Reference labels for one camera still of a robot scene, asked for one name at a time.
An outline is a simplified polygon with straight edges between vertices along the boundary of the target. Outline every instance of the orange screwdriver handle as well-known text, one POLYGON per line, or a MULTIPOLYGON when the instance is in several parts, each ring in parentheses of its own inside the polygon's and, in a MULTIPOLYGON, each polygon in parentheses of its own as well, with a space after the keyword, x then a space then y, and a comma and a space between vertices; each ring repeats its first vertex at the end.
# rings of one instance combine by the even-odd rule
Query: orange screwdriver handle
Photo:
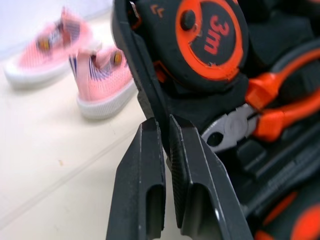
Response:
POLYGON ((283 198, 269 212, 254 240, 318 240, 320 238, 320 178, 283 198))
POLYGON ((270 72, 250 79, 245 101, 262 110, 278 95, 283 82, 303 65, 320 58, 320 38, 301 45, 284 55, 270 72))
POLYGON ((263 111, 253 135, 266 142, 273 142, 285 128, 317 111, 320 111, 320 88, 300 101, 263 111))

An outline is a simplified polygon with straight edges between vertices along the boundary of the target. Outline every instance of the floor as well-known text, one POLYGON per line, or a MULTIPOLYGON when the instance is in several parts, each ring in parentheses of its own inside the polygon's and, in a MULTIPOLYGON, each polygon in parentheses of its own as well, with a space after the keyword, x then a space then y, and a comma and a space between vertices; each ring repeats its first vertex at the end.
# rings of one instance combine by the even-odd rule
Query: floor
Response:
MULTIPOLYGON (((109 13, 89 23, 113 42, 109 13)), ((88 121, 76 95, 71 72, 16 91, 0 70, 0 240, 106 238, 116 169, 145 116, 135 96, 117 116, 88 121)), ((168 169, 166 178, 161 239, 190 239, 177 229, 168 169)))

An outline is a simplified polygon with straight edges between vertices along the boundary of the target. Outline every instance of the orange pliers handle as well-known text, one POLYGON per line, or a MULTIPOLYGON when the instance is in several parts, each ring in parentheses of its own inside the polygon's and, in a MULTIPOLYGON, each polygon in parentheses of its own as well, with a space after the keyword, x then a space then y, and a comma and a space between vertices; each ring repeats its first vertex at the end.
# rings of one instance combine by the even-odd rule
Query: orange pliers handle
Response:
MULTIPOLYGON (((303 65, 320 58, 320 38, 283 56, 270 70, 249 80, 246 102, 258 111, 271 103, 283 82, 303 65)), ((262 140, 276 140, 284 128, 320 110, 320 89, 290 105, 262 112, 254 135, 262 140)))
POLYGON ((253 135, 266 142, 273 142, 285 128, 317 111, 320 111, 320 88, 301 101, 262 111, 253 135))

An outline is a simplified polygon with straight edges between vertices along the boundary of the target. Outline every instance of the pink shoe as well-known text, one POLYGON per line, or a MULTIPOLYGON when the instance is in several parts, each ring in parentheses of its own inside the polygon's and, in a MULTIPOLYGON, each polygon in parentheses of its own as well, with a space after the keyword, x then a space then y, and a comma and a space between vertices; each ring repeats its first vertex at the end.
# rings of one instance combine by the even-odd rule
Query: pink shoe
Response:
POLYGON ((81 49, 69 58, 83 116, 105 119, 118 113, 137 91, 124 53, 114 47, 81 49))
POLYGON ((61 19, 48 25, 4 73, 13 87, 43 85, 70 69, 69 55, 92 41, 87 23, 63 9, 61 19))

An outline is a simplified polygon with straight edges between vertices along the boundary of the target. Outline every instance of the white wall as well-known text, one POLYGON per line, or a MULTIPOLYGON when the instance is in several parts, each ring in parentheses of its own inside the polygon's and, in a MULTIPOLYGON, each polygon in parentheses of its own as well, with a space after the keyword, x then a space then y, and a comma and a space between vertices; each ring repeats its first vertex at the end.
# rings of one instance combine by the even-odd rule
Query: white wall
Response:
POLYGON ((0 58, 21 50, 63 6, 90 18, 109 10, 112 0, 0 0, 0 58))

